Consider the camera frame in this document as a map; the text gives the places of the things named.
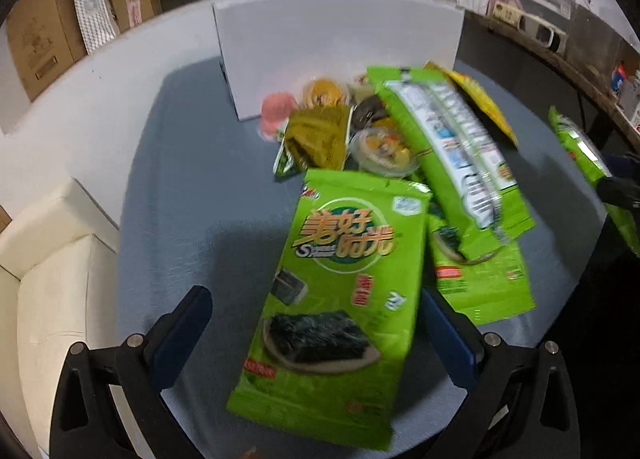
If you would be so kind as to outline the pink jelly cup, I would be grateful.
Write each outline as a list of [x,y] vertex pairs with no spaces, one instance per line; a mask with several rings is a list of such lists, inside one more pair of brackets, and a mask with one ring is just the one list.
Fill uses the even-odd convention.
[[266,96],[260,110],[260,136],[265,140],[278,140],[284,133],[288,118],[297,109],[297,100],[291,93],[278,92]]

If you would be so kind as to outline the cartoon lid jelly cup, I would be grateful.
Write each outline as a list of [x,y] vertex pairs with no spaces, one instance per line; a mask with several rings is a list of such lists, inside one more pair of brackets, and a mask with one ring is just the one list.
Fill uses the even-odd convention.
[[360,171],[384,177],[404,178],[418,168],[405,141],[384,127],[357,132],[349,143],[349,153]]

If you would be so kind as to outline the dark braised meat packet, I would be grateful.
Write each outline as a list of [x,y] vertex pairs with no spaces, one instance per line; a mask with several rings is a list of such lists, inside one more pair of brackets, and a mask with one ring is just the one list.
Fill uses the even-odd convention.
[[388,117],[384,102],[376,95],[371,95],[363,99],[360,104],[352,110],[350,116],[350,127],[354,132],[359,132],[370,127],[374,122]]

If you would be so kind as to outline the white cardboard box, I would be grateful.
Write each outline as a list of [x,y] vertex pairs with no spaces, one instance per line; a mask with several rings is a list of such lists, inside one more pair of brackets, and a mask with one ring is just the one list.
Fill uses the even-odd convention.
[[315,78],[347,84],[370,66],[456,60],[464,10],[450,0],[215,0],[224,74],[239,120]]

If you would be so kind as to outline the large brown cardboard box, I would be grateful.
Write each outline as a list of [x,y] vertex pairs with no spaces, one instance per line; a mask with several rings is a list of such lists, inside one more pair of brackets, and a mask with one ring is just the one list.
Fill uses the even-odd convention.
[[6,18],[6,33],[29,100],[87,55],[74,0],[18,0]]

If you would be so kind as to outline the yellow green snack pouch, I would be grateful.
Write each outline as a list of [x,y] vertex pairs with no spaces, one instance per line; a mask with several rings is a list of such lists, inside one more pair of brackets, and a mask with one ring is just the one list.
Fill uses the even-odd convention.
[[295,110],[281,136],[274,177],[285,179],[310,168],[342,171],[351,117],[346,104]]

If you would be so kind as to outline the green seaweed multipack sleeve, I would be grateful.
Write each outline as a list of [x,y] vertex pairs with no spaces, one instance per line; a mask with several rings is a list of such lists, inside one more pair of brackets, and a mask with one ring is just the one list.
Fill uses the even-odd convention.
[[498,145],[445,75],[371,66],[367,77],[433,190],[445,239],[465,260],[496,253],[535,227]]

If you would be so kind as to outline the green seaweed pack underneath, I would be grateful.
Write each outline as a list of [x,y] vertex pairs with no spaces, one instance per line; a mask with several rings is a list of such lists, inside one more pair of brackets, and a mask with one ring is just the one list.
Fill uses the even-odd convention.
[[535,307],[527,266],[516,242],[476,261],[454,251],[457,236],[445,219],[430,213],[431,270],[426,284],[477,326],[524,314]]

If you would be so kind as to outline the cream leather sofa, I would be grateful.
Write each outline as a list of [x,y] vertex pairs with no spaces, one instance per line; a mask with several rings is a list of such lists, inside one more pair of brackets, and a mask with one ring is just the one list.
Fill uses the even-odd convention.
[[119,232],[76,179],[1,234],[1,413],[32,457],[49,450],[58,378],[72,344],[110,347]]

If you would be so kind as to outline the green seaweed snack pack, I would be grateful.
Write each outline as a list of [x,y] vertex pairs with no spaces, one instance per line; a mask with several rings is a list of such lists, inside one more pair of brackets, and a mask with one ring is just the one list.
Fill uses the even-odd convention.
[[307,172],[232,413],[334,445],[390,448],[430,199],[411,180]]

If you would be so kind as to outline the wooden side shelf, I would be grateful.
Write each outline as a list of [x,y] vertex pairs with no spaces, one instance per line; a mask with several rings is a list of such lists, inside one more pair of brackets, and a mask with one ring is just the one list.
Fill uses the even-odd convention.
[[465,18],[474,20],[492,34],[498,35],[504,40],[518,46],[518,48],[524,50],[524,52],[528,52],[529,55],[545,64],[549,69],[559,75],[560,78],[573,86],[574,89],[582,93],[601,114],[605,114],[608,117],[608,121],[613,124],[614,130],[625,138],[626,145],[629,148],[636,151],[639,150],[639,133],[624,117],[623,113],[617,109],[613,99],[601,92],[597,86],[593,85],[588,78],[585,78],[562,56],[541,47],[534,40],[531,40],[514,29],[513,26],[509,26],[500,20],[477,14],[472,10],[465,11]]

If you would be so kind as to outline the yellow jelly cup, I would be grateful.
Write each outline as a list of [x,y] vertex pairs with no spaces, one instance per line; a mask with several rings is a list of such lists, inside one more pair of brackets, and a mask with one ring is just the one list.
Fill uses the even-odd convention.
[[316,78],[303,89],[303,105],[306,108],[334,107],[347,104],[348,93],[330,78]]

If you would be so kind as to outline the yellow snack packet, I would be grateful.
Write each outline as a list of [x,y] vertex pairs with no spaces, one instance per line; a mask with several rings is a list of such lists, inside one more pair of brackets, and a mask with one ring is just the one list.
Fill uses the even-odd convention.
[[458,71],[445,69],[433,61],[425,63],[423,68],[436,70],[442,75],[445,75],[450,82],[454,83],[454,85],[461,90],[465,97],[471,99],[472,103],[475,104],[480,112],[483,112],[484,115],[486,115],[487,118],[494,123],[496,127],[498,127],[500,132],[511,141],[511,144],[516,149],[520,148],[518,145],[518,138],[506,119],[506,116],[498,107],[498,104],[496,104],[495,101],[486,93],[484,87],[474,80],[474,78]]

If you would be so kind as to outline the white small device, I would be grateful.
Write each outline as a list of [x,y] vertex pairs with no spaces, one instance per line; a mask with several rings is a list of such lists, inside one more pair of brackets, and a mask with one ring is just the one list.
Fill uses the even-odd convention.
[[522,15],[518,20],[518,30],[539,46],[558,55],[563,55],[567,34],[551,22],[537,16]]

